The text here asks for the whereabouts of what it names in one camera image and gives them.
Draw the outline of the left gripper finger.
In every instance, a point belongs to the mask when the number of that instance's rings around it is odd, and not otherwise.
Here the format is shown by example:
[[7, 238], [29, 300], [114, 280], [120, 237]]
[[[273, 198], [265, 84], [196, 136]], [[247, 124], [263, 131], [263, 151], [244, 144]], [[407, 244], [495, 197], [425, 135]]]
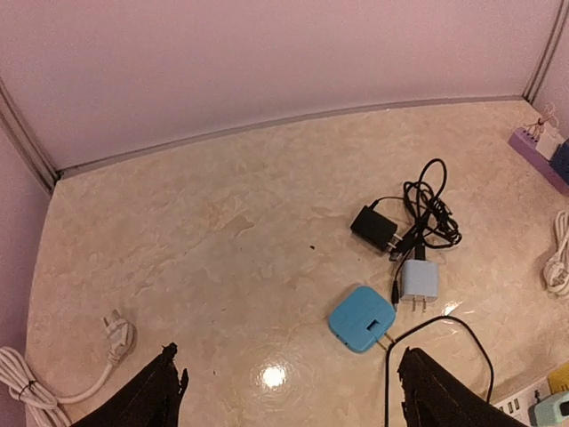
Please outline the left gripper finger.
[[[76, 426], [177, 426], [188, 371], [177, 371], [175, 343]], [[424, 350], [407, 348], [397, 370], [405, 393], [408, 426], [520, 426], [517, 419], [481, 399]]]

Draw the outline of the blue rounded charger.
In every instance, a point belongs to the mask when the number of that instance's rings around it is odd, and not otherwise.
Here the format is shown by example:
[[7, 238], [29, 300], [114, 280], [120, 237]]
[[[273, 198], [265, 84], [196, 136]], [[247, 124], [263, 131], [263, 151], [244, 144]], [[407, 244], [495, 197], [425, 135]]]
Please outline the blue rounded charger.
[[332, 312], [328, 326], [350, 351], [370, 350], [392, 327], [394, 306], [369, 286], [356, 287]]

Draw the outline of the black charger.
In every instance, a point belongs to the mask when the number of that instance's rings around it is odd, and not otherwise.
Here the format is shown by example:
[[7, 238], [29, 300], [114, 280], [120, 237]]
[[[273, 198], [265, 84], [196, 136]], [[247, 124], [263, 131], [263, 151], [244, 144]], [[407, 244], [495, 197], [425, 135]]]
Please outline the black charger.
[[350, 230], [365, 242], [382, 252], [396, 247], [398, 226], [373, 206], [364, 205], [350, 225]]

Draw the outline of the light blue charger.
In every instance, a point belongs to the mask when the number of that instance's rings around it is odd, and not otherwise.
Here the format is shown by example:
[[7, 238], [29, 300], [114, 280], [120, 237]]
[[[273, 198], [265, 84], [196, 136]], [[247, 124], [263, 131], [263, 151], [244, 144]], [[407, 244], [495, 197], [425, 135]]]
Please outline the light blue charger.
[[401, 302], [411, 302], [413, 310], [418, 303], [423, 312], [429, 302], [434, 302], [439, 293], [439, 267], [423, 260], [407, 260], [401, 272]]

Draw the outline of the white power strip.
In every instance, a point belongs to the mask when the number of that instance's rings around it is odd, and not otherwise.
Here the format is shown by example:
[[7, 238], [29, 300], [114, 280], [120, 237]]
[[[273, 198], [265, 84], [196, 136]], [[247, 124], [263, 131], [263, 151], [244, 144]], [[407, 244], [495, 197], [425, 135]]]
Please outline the white power strip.
[[548, 379], [543, 377], [493, 405], [524, 425], [531, 426], [533, 422], [531, 408], [550, 394]]

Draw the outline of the teal USB charger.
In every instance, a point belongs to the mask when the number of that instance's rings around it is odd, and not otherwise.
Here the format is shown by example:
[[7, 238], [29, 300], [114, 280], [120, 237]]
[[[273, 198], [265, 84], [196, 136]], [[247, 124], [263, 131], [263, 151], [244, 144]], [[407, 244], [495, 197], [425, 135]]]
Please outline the teal USB charger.
[[568, 419], [568, 393], [548, 396], [534, 405], [530, 411], [532, 426], [556, 426]]

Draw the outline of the yellow cube socket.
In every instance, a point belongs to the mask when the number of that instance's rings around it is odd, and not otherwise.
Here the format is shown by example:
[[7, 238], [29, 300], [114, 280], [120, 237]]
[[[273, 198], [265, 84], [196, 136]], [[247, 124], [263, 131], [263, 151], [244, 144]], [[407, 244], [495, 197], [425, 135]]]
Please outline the yellow cube socket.
[[547, 379], [551, 394], [569, 391], [569, 363], [550, 372]]

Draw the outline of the purple power strip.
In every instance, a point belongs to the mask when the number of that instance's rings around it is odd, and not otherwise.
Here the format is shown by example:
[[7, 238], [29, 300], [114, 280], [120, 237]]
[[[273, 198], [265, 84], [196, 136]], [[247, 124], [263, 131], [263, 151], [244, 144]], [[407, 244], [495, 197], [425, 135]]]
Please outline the purple power strip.
[[538, 171], [560, 194], [568, 196], [568, 184], [550, 166], [549, 161], [537, 151], [536, 140], [524, 128], [519, 127], [510, 135], [508, 145]]

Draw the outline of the dark blue cube socket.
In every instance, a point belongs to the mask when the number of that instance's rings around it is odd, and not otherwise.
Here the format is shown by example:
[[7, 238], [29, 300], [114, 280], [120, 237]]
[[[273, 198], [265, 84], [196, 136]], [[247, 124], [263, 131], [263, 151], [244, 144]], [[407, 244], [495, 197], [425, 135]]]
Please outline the dark blue cube socket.
[[549, 165], [566, 184], [569, 184], [569, 140], [557, 147]]

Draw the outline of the white USB charger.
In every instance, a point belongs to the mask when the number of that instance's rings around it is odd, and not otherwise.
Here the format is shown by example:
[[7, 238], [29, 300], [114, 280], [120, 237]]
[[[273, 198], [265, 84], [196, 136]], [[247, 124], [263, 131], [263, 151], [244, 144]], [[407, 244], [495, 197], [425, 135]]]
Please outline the white USB charger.
[[550, 161], [563, 142], [564, 139], [556, 128], [546, 127], [536, 144], [536, 151]]

